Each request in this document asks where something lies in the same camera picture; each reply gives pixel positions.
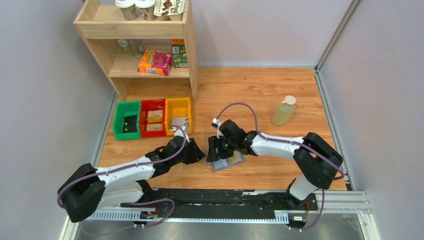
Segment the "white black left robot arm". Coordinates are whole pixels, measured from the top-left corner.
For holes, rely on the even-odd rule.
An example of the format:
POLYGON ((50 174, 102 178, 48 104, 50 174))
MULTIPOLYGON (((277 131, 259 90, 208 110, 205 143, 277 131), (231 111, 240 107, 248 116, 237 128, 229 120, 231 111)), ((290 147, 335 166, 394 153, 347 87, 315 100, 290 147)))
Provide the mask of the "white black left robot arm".
POLYGON ((137 203, 145 208, 153 201, 149 179, 168 173, 179 163, 197 163, 205 156, 193 138, 175 136, 167 145, 128 163, 99 168, 86 163, 58 189, 57 203, 73 223, 106 207, 137 203))

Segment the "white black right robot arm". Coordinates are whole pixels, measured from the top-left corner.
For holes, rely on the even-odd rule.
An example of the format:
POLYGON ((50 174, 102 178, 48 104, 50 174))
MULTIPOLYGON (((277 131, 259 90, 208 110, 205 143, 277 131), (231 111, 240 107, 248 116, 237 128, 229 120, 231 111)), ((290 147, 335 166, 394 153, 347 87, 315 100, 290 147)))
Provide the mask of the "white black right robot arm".
POLYGON ((231 158, 235 153, 245 156, 273 156, 294 161, 301 171, 287 188, 286 205, 299 209, 309 194, 327 190, 344 161, 343 157, 322 137, 309 132, 305 137, 277 137, 255 130, 246 132, 234 121, 214 119, 217 131, 208 138, 207 162, 231 158))

